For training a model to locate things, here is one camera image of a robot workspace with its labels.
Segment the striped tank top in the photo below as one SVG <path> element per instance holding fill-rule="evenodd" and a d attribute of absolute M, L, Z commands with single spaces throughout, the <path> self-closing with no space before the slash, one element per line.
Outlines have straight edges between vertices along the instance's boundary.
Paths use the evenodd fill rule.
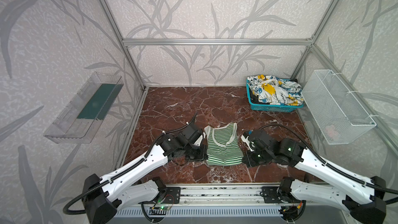
<path fill-rule="evenodd" d="M 238 146 L 237 124 L 224 127 L 205 127 L 208 165 L 231 166 L 242 163 L 243 152 Z"/>

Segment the teal plastic basket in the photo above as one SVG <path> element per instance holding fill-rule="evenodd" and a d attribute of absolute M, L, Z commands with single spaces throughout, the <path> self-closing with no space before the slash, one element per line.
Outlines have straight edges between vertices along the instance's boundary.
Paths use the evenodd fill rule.
<path fill-rule="evenodd" d="M 257 110 L 257 111 L 268 111 L 268 112 L 293 112 L 297 108 L 302 108 L 304 104 L 301 104 L 301 106 L 286 106 L 286 105 L 266 105 L 266 104 L 255 104 L 252 103 L 250 100 L 250 88 L 248 84 L 248 80 L 246 80 L 246 91 L 248 93 L 248 98 L 249 98 L 249 103 L 250 103 L 250 108 L 252 110 Z"/>

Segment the floor vent grille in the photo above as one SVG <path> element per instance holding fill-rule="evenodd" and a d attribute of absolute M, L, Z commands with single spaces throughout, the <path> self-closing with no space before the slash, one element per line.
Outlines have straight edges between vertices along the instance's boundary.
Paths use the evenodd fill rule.
<path fill-rule="evenodd" d="M 279 217 L 281 207 L 278 206 L 209 206 L 209 207 L 185 207 L 174 206 L 169 211 L 155 211 L 157 214 L 165 214 L 170 217 Z M 152 216 L 149 207 L 145 207 L 149 216 Z M 129 207 L 117 212 L 115 217 L 142 217 L 141 207 Z"/>

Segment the red marble surface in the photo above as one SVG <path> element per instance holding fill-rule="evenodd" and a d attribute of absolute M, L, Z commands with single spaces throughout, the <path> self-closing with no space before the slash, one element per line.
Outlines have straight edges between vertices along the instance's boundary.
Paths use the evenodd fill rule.
<path fill-rule="evenodd" d="M 195 123 L 202 128 L 207 125 L 222 127 L 230 122 L 236 122 L 240 137 L 244 130 L 254 130 L 265 124 L 279 123 L 293 128 L 309 141 L 295 111 L 253 111 L 250 109 L 245 87 L 156 87 L 149 89 L 125 163 L 146 152 L 162 130 L 183 126 L 196 111 L 198 115 Z M 266 130 L 277 140 L 284 137 L 297 140 L 294 135 L 281 127 L 267 127 Z M 248 149 L 240 138 L 239 146 L 243 151 Z M 184 164 L 184 158 L 179 158 L 176 162 Z M 280 182 L 284 176 L 303 180 L 304 174 L 295 168 L 284 168 L 274 163 L 247 168 L 245 164 L 207 166 L 203 161 L 179 166 L 169 162 L 143 177 L 142 182 L 157 176 L 167 184 Z"/>

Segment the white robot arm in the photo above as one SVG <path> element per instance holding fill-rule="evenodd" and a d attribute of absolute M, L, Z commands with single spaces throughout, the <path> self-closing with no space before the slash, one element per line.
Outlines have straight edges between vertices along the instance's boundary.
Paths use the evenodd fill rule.
<path fill-rule="evenodd" d="M 268 126 L 284 127 L 302 142 L 290 138 L 278 142 L 261 130 Z M 383 201 L 385 192 L 397 194 L 398 191 L 386 189 L 386 182 L 382 178 L 364 177 L 326 160 L 288 127 L 280 124 L 264 127 L 242 135 L 242 140 L 253 150 L 246 152 L 243 163 L 248 167 L 270 162 L 287 165 L 308 172 L 330 184 L 316 185 L 285 177 L 278 189 L 282 200 L 293 197 L 301 201 L 324 203 L 349 212 L 352 217 L 365 224 L 382 224 L 386 216 L 386 205 L 398 202 L 398 198 Z"/>
<path fill-rule="evenodd" d="M 91 224 L 101 224 L 108 222 L 124 207 L 165 199 L 167 187 L 159 178 L 133 184 L 176 157 L 185 156 L 186 161 L 202 161 L 207 158 L 206 146 L 201 144 L 205 133 L 195 126 L 194 119 L 195 117 L 183 128 L 164 132 L 146 153 L 116 171 L 101 178 L 96 174 L 88 177 L 83 193 L 64 207 L 64 213 L 87 214 Z M 278 142 L 261 129 L 242 135 L 242 140 L 250 148 L 242 159 L 247 167 L 274 162 L 308 172 L 330 184 L 317 185 L 284 177 L 277 190 L 278 198 L 282 202 L 294 199 L 324 203 L 350 212 L 351 216 L 365 224 L 382 224 L 386 215 L 386 204 L 398 202 L 398 197 L 383 201 L 385 192 L 398 194 L 398 191 L 386 189 L 383 179 L 357 175 L 322 158 L 291 129 L 302 143 L 290 138 Z M 80 199 L 84 210 L 69 210 Z"/>

